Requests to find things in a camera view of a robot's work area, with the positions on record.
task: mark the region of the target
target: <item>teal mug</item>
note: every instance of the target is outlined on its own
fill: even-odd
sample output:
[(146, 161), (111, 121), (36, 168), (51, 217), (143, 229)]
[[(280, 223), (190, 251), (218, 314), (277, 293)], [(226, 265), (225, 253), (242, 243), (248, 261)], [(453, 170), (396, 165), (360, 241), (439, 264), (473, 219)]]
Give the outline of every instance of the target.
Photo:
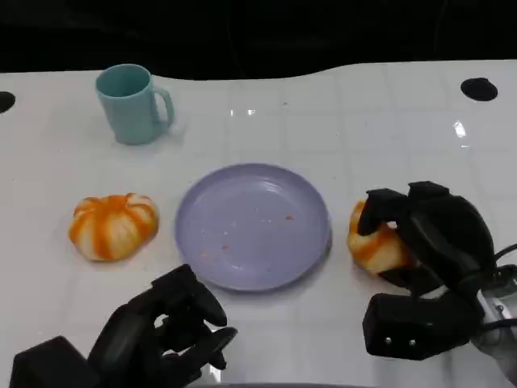
[[(97, 77), (95, 86), (119, 143), (150, 143), (172, 124), (174, 110), (170, 95), (153, 85), (152, 75), (145, 67), (132, 64), (112, 66)], [(165, 101), (166, 122), (160, 121), (155, 94)]]

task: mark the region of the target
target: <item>cable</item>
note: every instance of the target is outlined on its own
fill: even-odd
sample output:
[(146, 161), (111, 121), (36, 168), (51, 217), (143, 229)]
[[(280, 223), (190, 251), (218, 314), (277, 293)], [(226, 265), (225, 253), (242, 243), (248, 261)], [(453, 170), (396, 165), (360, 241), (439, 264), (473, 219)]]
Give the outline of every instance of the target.
[(506, 248), (500, 250), (498, 253), (495, 254), (494, 260), (498, 261), (499, 259), (501, 259), (507, 253), (515, 251), (516, 249), (517, 249), (517, 244), (512, 244), (509, 247), (506, 247)]
[(445, 15), (445, 10), (447, 10), (447, 7), (449, 5), (449, 0), (443, 0), (442, 8), (439, 11), (438, 19), (436, 20), (435, 25), (435, 41), (433, 44), (433, 49), (435, 54), (438, 52), (438, 35), (439, 35), (439, 28), (442, 24), (443, 15)]
[[(517, 250), (517, 244), (512, 244), (509, 247), (506, 247), (502, 250), (500, 250), (498, 253), (494, 255), (494, 261), (498, 261), (501, 259), (504, 255)], [(517, 318), (509, 318), (509, 319), (501, 319), (499, 321), (485, 323), (484, 325), (481, 325), (478, 330), (478, 335), (486, 333), (487, 331), (492, 331), (495, 329), (503, 329), (508, 327), (517, 326)]]
[(495, 329), (517, 326), (517, 318), (501, 319), (500, 321), (485, 323), (479, 328), (478, 334), (486, 333)]
[(235, 64), (235, 67), (237, 67), (237, 70), (238, 70), (241, 78), (247, 79), (248, 77), (246, 76), (246, 73), (244, 72), (244, 69), (241, 66), (241, 62), (237, 58), (237, 52), (235, 50), (235, 46), (233, 45), (232, 33), (231, 33), (231, 30), (230, 30), (230, 26), (229, 26), (229, 23), (230, 23), (230, 12), (231, 12), (231, 4), (230, 4), (230, 2), (231, 2), (231, 0), (226, 0), (225, 1), (225, 7), (226, 7), (226, 12), (225, 12), (225, 15), (226, 15), (226, 39), (228, 40), (229, 51), (232, 54), (232, 60), (233, 60), (233, 63)]

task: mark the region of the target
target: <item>tile grout line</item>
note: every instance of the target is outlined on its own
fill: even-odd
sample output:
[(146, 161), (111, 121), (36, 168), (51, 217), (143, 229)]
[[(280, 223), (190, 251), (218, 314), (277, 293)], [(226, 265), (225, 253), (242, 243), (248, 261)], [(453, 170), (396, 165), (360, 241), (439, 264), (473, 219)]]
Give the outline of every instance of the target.
[(341, 141), (341, 155), (342, 155), (342, 164), (345, 171), (345, 193), (348, 198), (345, 198), (343, 203), (347, 203), (346, 199), (352, 199), (354, 196), (354, 180), (351, 166), (351, 151), (348, 147), (348, 133), (347, 128), (345, 126), (345, 109), (343, 108), (343, 94), (341, 85), (339, 84), (339, 77), (337, 74), (333, 75), (333, 84), (334, 84), (334, 95), (336, 99), (336, 108), (338, 109), (337, 117), (337, 125), (339, 129), (339, 137)]
[(388, 95), (389, 100), (389, 110), (392, 112), (393, 115), (393, 123), (397, 126), (397, 134), (399, 136), (399, 140), (401, 142), (401, 147), (404, 150), (403, 152), (403, 158), (407, 165), (406, 173), (408, 174), (407, 177), (409, 179), (406, 184), (410, 183), (414, 177), (416, 176), (416, 171), (413, 168), (413, 163), (411, 162), (411, 148), (408, 143), (408, 139), (406, 136), (406, 131), (402, 130), (401, 125), (401, 112), (398, 108), (397, 104), (395, 103), (395, 94), (393, 93), (392, 84), (390, 81), (390, 77), (388, 74), (388, 67), (386, 64), (382, 64), (381, 67), (382, 70), (382, 77), (385, 81), (385, 87), (386, 87), (386, 94)]
[(280, 162), (282, 163), (283, 167), (289, 168), (291, 158), (289, 153), (289, 146), (288, 146), (288, 112), (289, 108), (288, 105), (284, 106), (284, 103), (289, 104), (289, 102), (286, 100), (286, 94), (285, 94), (285, 83), (286, 81), (283, 79), (280, 82), (279, 87), (279, 102), (280, 102), (280, 109), (278, 110), (278, 119), (279, 119), (279, 127), (280, 127)]

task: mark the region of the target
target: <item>black hole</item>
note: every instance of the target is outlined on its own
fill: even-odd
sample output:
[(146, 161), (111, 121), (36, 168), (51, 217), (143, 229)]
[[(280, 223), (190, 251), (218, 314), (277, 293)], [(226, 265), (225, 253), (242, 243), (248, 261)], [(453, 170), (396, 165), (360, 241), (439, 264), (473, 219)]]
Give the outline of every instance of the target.
[(498, 88), (487, 78), (470, 78), (461, 83), (463, 94), (476, 101), (490, 101), (498, 96)]
[(15, 104), (15, 95), (8, 91), (0, 91), (0, 113), (7, 112)]

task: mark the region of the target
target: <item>white table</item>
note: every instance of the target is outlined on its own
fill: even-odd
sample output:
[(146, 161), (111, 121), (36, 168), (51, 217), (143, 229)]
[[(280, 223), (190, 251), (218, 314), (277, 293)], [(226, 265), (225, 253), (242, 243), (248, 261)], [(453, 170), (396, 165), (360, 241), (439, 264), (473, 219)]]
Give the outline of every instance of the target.
[[(517, 165), (515, 61), (351, 65), (264, 81), (157, 78), (186, 132), (138, 147), (114, 142), (97, 74), (0, 75), (0, 90), (17, 98), (0, 115), (3, 386), (15, 353), (55, 335), (86, 355), (117, 306), (181, 263), (171, 229), (187, 188), (216, 167), (250, 161), (314, 183), (333, 217), (334, 249), (319, 271), (274, 295), (214, 291), (240, 331), (223, 382), (508, 386), (470, 345), (423, 362), (369, 356), (361, 330), (368, 299), (395, 288), (354, 269), (345, 236), (366, 189), (405, 191), (432, 179), (478, 206), (496, 248), (517, 241), (517, 183), (502, 173)], [(471, 77), (489, 78), (499, 97), (464, 97), (460, 83)], [(126, 192), (155, 200), (158, 236), (129, 261), (87, 263), (67, 237), (74, 206)]]

